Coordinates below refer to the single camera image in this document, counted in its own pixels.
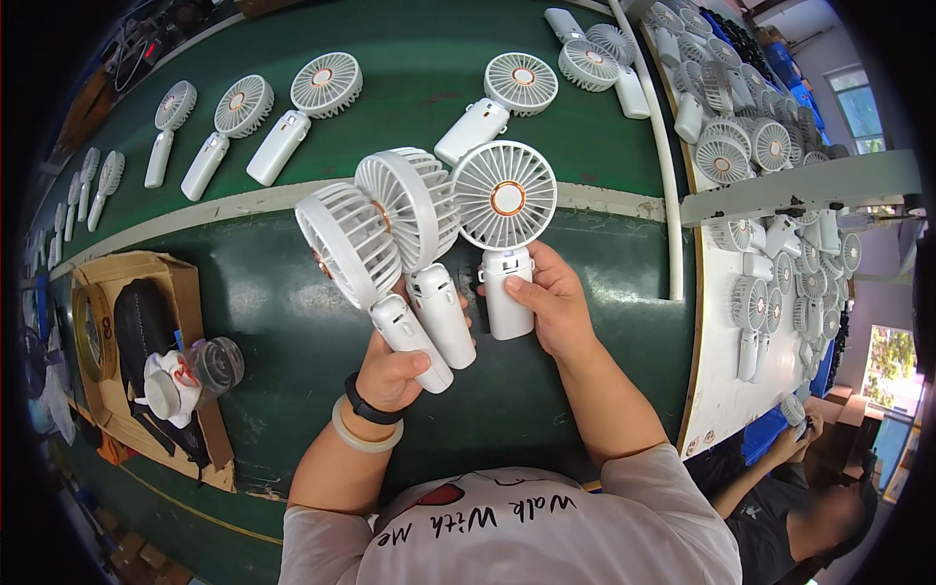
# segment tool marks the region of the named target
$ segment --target white handheld fan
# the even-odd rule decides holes
[[[75,229],[75,211],[81,198],[81,173],[75,171],[68,186],[68,213],[65,221],[65,241],[71,241]]]
[[[797,295],[812,300],[822,300],[826,295],[828,278],[822,267],[815,274],[800,274],[797,277]]]
[[[183,80],[170,87],[159,102],[154,123],[160,132],[153,143],[150,164],[146,167],[146,178],[143,179],[143,186],[147,189],[162,186],[166,178],[166,164],[169,162],[169,151],[172,150],[175,131],[188,120],[188,115],[192,113],[197,100],[198,91],[195,86]]]
[[[636,42],[613,24],[599,22],[588,29],[585,37],[611,53],[618,65],[629,66],[637,56]]]
[[[673,81],[676,89],[683,92],[673,129],[688,144],[695,144],[702,130],[702,118],[709,113],[702,67],[695,61],[683,61]]]
[[[803,156],[803,167],[808,167],[809,165],[816,165],[819,163],[827,163],[828,156],[819,151],[812,151],[811,153],[806,153],[806,156]]]
[[[308,135],[311,118],[338,115],[358,99],[363,85],[358,61],[346,52],[326,53],[305,64],[289,88],[296,109],[287,110],[270,129],[247,164],[247,174],[264,186],[272,185]]]
[[[559,70],[566,79],[589,92],[604,92],[621,74],[611,53],[588,40],[570,40],[563,45]]]
[[[702,174],[716,183],[737,183],[748,178],[748,152],[734,139],[711,134],[695,145],[695,163]]]
[[[495,140],[466,154],[452,170],[461,207],[461,235],[485,250],[478,279],[485,283],[490,332],[507,340],[533,330],[533,312],[504,291],[516,274],[533,280],[526,245],[539,237],[556,211],[558,185],[552,167],[535,149]]]
[[[475,346],[455,282],[445,266],[432,264],[459,235],[459,210],[448,172],[426,151],[397,148],[361,160],[355,186],[372,198],[397,243],[419,322],[450,367],[467,367],[475,360]]]
[[[731,295],[731,314],[738,327],[757,331],[767,317],[767,283],[762,278],[742,276]]]
[[[733,116],[735,103],[731,99],[731,85],[728,83],[728,73],[724,64],[720,61],[707,61],[700,68],[705,98],[711,108],[722,115]]]
[[[88,216],[88,204],[91,202],[91,181],[97,174],[97,164],[101,161],[101,152],[92,146],[81,163],[81,193],[78,201],[78,221],[83,222]]]
[[[559,80],[545,61],[525,52],[506,52],[484,70],[484,94],[515,116],[535,116],[559,93]]]
[[[198,201],[227,154],[230,139],[250,136],[273,109],[273,88],[259,75],[248,75],[227,88],[214,109],[214,129],[201,145],[182,179],[182,192]]]
[[[680,16],[660,2],[654,3],[646,17],[655,29],[656,51],[660,61],[671,67],[680,64],[680,45],[677,39],[686,32],[686,24]]]
[[[712,35],[709,21],[702,18],[702,15],[695,10],[680,8],[680,16],[686,24],[686,29],[693,35],[701,38],[708,38]]]
[[[104,211],[104,202],[120,186],[120,179],[124,175],[125,161],[123,153],[110,151],[104,165],[101,166],[101,174],[97,180],[97,194],[94,203],[91,204],[91,210],[88,212],[88,231],[97,229],[97,222],[100,221],[101,212]]]
[[[776,172],[789,160],[790,135],[773,120],[765,118],[757,123],[751,143],[753,161],[763,170]]]
[[[779,252],[773,257],[773,284],[782,295],[790,294],[793,288],[793,261],[786,252]]]
[[[718,247],[728,252],[744,252],[751,245],[753,237],[751,225],[747,219],[727,220],[715,224],[713,234]]]
[[[857,234],[845,234],[845,237],[841,239],[841,266],[844,269],[845,278],[851,278],[860,265],[861,240]]]
[[[680,59],[682,61],[695,61],[702,64],[713,59],[709,52],[689,35],[680,35],[680,38],[677,39],[677,46],[680,48]]]

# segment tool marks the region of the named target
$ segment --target wall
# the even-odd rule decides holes
[[[900,270],[898,227],[877,227],[858,234],[862,274],[897,276]],[[861,389],[868,365],[871,326],[913,329],[913,288],[855,280],[855,305],[849,315],[848,342],[835,383]]]

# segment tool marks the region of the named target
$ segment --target fan hub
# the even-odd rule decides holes
[[[227,108],[231,111],[234,111],[240,106],[243,106],[243,100],[245,97],[246,95],[244,95],[243,92],[237,92],[231,97],[231,100],[227,102]]]
[[[536,80],[536,75],[534,75],[533,71],[526,67],[517,67],[514,69],[512,77],[514,81],[520,85],[530,85]]]
[[[390,233],[390,216],[387,213],[387,210],[384,209],[384,206],[380,204],[380,201],[377,199],[371,199],[371,205],[373,205],[380,212],[381,217],[384,218],[384,223],[387,224],[387,233]]]
[[[321,87],[331,81],[331,69],[327,67],[324,69],[319,69],[315,72],[315,75],[312,76],[312,85],[313,87]]]
[[[526,191],[519,183],[502,181],[490,191],[490,206],[499,215],[516,215],[526,203]]]

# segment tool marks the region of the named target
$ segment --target white cloth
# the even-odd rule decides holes
[[[293,506],[279,583],[741,582],[735,537],[673,446],[608,461],[601,484],[591,494],[542,470],[472,472],[408,490],[375,533],[358,516]]]

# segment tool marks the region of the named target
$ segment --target person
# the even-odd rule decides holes
[[[537,339],[556,361],[601,470],[602,493],[537,469],[471,472],[404,491],[372,530],[362,516],[373,509],[402,425],[367,417],[393,420],[420,392],[414,376],[430,366],[422,352],[394,353],[375,333],[294,475],[281,585],[740,583],[734,536],[650,403],[598,341],[575,272],[544,243],[529,250],[533,282],[509,277],[505,289],[534,311]]]
[[[787,427],[752,465],[741,454],[744,430],[685,462],[689,475],[738,541],[745,585],[771,585],[815,556],[836,559],[868,532],[877,506],[870,474],[846,488],[811,488],[806,450],[823,433],[822,412],[806,407],[797,439]]]

